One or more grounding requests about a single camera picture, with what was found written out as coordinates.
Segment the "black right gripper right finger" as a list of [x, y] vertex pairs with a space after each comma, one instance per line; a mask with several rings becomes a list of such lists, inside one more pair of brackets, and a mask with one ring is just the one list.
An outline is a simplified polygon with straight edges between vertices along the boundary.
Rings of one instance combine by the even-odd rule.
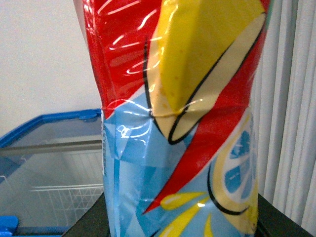
[[277, 210], [260, 194], [258, 195], [258, 208], [259, 219], [256, 237], [313, 237], [308, 231]]

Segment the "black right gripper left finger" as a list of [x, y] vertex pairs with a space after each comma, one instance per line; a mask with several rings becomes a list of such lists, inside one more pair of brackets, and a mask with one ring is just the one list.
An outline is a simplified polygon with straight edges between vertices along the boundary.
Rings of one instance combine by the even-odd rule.
[[93, 206], [70, 227], [63, 237], [109, 237], [110, 227], [104, 193]]

